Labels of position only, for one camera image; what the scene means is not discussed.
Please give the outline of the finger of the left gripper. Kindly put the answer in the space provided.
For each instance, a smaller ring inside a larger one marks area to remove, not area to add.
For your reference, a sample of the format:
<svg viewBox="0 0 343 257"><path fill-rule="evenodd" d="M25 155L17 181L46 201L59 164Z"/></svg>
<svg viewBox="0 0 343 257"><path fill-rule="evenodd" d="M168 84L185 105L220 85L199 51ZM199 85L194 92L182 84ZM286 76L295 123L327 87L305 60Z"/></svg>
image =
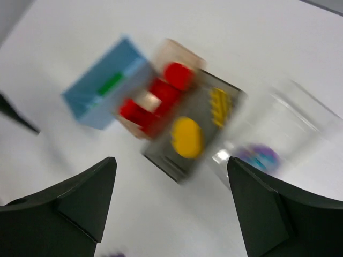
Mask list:
<svg viewBox="0 0 343 257"><path fill-rule="evenodd" d="M33 131L35 134L40 133L40 130L36 126L29 123L15 110L15 108L3 94L1 94L1 114L7 116L8 118L29 129L30 131Z"/></svg>

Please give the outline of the purple butterfly lego brick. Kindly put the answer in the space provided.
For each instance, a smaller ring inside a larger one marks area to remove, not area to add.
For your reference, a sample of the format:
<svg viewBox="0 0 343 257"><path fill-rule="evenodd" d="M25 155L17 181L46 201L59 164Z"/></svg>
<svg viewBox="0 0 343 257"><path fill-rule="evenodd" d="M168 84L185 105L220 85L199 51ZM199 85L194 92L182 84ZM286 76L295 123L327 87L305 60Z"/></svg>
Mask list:
<svg viewBox="0 0 343 257"><path fill-rule="evenodd" d="M104 254L101 257L125 257L125 254L123 252L112 252Z"/></svg>

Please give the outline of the red flower lego brick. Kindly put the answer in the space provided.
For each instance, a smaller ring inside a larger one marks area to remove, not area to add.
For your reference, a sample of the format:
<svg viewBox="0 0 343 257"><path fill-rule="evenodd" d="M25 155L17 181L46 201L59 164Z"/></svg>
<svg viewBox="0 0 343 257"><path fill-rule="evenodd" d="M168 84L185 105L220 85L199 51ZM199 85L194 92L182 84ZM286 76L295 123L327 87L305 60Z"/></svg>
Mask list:
<svg viewBox="0 0 343 257"><path fill-rule="evenodd" d="M177 62L168 64L163 71L165 81L180 91L188 90L194 75L192 69Z"/></svg>

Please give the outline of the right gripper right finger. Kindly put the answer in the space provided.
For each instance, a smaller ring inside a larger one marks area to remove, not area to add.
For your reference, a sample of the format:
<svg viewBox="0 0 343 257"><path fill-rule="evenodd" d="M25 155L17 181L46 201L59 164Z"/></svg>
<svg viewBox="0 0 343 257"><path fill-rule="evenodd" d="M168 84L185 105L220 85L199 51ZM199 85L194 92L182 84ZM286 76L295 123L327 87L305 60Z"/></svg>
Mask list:
<svg viewBox="0 0 343 257"><path fill-rule="evenodd" d="M231 157L227 172L248 256L342 256L342 201Z"/></svg>

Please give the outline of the yellow rounded lego brick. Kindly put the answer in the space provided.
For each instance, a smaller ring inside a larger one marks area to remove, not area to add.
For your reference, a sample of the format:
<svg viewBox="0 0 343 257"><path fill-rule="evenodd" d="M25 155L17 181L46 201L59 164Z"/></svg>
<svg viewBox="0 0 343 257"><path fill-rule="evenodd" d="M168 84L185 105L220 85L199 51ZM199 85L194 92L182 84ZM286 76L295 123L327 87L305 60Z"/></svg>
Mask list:
<svg viewBox="0 0 343 257"><path fill-rule="evenodd" d="M171 128L171 145L181 157L197 159L203 151L201 127L187 116L178 117Z"/></svg>

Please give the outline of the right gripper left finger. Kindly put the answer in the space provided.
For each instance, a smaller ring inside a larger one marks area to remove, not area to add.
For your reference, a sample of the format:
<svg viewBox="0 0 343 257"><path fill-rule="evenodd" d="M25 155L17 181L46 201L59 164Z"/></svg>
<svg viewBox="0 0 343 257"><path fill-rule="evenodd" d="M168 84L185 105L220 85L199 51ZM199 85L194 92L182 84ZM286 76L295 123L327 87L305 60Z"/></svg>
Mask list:
<svg viewBox="0 0 343 257"><path fill-rule="evenodd" d="M1 206L1 256L94 256L102 241L117 163L84 172Z"/></svg>

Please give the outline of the yellow striped lego brick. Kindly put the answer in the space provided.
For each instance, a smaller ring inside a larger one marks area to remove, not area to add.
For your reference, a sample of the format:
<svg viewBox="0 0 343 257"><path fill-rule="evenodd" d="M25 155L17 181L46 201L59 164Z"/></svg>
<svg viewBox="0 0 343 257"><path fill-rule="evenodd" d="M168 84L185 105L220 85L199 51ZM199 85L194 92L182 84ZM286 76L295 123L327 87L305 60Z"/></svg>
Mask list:
<svg viewBox="0 0 343 257"><path fill-rule="evenodd" d="M219 128L223 128L232 112L232 100L224 90L213 87L210 90L210 105L212 122Z"/></svg>

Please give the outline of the green lego plate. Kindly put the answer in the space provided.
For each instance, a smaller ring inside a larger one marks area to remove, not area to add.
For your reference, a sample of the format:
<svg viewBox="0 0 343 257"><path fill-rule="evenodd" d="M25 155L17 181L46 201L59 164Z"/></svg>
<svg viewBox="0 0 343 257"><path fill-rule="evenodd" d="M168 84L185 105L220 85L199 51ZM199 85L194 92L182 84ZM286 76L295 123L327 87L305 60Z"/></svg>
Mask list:
<svg viewBox="0 0 343 257"><path fill-rule="evenodd" d="M105 96L109 93L116 85L124 78L122 72L115 73L107 82L105 82L98 90L97 93L99 96Z"/></svg>

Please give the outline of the striped red green lego stack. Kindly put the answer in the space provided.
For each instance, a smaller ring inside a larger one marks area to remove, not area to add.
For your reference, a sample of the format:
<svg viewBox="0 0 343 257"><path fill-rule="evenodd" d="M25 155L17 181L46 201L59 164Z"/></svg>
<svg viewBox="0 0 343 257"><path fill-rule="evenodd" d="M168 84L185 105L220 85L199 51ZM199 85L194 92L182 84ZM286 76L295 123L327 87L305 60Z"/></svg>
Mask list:
<svg viewBox="0 0 343 257"><path fill-rule="evenodd" d="M147 111L131 98L124 100L120 107L120 115L124 119L136 124L144 133L147 133L159 119L157 115Z"/></svg>

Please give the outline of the red rounded lego brick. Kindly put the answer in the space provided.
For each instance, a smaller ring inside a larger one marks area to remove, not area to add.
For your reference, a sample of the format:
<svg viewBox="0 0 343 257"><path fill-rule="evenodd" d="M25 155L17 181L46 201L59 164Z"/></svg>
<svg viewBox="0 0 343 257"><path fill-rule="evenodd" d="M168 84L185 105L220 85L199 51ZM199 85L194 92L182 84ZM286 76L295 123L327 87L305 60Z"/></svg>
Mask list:
<svg viewBox="0 0 343 257"><path fill-rule="evenodd" d="M166 114L182 94L180 90L161 79L155 79L152 82L149 92L161 101L159 106L153 112L157 116L163 116Z"/></svg>

